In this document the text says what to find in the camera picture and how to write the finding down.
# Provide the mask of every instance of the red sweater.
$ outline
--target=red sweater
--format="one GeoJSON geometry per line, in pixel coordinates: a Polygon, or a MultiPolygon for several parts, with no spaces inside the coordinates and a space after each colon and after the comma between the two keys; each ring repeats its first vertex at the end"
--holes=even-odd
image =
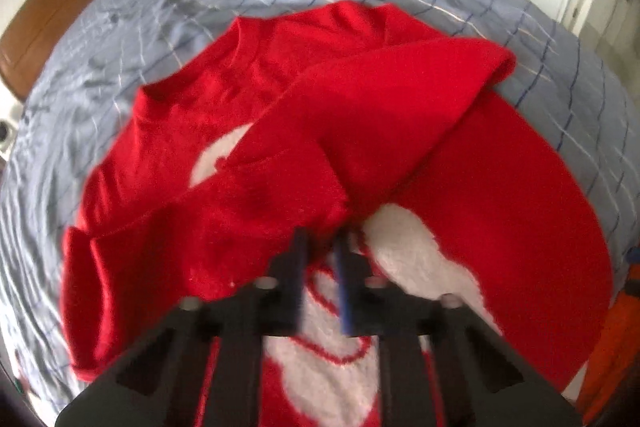
{"type": "MultiPolygon", "coordinates": [[[[373,215],[362,247],[394,277],[404,247],[389,264],[375,239],[376,210],[394,203],[433,233],[443,262],[477,278],[516,349],[564,386],[607,309],[607,248],[561,159],[487,89],[513,67],[496,44],[448,38],[391,5],[237,19],[140,90],[86,181],[64,241],[76,374],[95,378],[181,297],[231,295],[297,225],[327,238],[373,215]]],[[[297,346],[338,363],[302,337],[297,346]]],[[[290,405],[288,359],[272,351],[262,423],[322,423],[304,399],[290,405]]]]}

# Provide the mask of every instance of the mattress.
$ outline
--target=mattress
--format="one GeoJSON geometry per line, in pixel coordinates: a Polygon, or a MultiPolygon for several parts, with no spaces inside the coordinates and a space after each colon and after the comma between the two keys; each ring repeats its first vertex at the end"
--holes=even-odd
{"type": "MultiPolygon", "coordinates": [[[[58,307],[62,233],[136,89],[182,67],[236,16],[335,1],[95,0],[58,43],[26,103],[0,191],[0,325],[47,416],[83,388],[68,367],[58,307]]],[[[593,205],[619,288],[640,235],[640,117],[603,61],[529,0],[357,1],[394,3],[450,35],[515,53],[516,71],[495,89],[558,152],[593,205]]]]}

